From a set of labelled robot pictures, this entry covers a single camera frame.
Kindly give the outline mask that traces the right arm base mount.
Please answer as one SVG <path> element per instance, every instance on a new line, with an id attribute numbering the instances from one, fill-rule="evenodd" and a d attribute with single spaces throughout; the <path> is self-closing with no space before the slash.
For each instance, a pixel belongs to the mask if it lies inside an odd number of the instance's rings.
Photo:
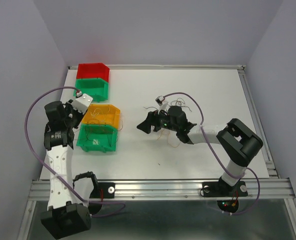
<path id="1" fill-rule="evenodd" d="M 220 178 L 218 181 L 203 182 L 199 195 L 204 198 L 223 198 L 217 200 L 218 208 L 234 215 L 239 209 L 239 198 L 247 197 L 248 189 L 244 181 L 238 180 L 234 186 L 230 186 Z"/>

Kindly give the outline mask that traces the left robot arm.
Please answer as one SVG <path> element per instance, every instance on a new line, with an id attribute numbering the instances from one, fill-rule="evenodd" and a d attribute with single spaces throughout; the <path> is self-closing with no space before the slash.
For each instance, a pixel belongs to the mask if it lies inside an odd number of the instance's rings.
<path id="1" fill-rule="evenodd" d="M 89 200 L 74 190 L 72 157 L 74 129 L 86 114 L 91 100 L 70 99 L 45 105 L 48 122 L 44 147 L 49 161 L 50 196 L 47 211 L 40 216 L 42 225 L 56 239 L 62 239 L 91 228 Z"/>

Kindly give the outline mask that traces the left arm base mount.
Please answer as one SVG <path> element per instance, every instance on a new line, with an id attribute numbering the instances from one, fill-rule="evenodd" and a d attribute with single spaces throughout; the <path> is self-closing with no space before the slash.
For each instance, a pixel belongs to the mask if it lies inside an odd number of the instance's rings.
<path id="1" fill-rule="evenodd" d="M 90 179 L 93 185 L 89 195 L 90 199 L 97 199 L 102 202 L 104 199 L 113 199 L 115 197 L 115 183 L 98 182 L 96 175 L 93 172 L 90 173 Z M 102 207 L 102 204 L 89 203 L 88 205 L 89 212 L 92 215 L 97 214 Z"/>

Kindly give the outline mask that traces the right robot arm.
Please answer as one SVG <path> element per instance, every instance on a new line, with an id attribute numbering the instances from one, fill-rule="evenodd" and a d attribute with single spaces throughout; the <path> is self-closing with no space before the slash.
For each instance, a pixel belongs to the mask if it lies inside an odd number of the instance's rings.
<path id="1" fill-rule="evenodd" d="M 263 147 L 263 141 L 238 118 L 231 119 L 223 129 L 205 130 L 202 126 L 188 121 L 186 113 L 179 106 L 171 106 L 167 111 L 155 110 L 147 114 L 146 119 L 136 128 L 146 134 L 166 129 L 176 133 L 184 144 L 206 143 L 221 145 L 229 156 L 229 163 L 219 178 L 218 189 L 223 195 L 230 195 L 236 190 L 237 182 L 253 158 Z"/>

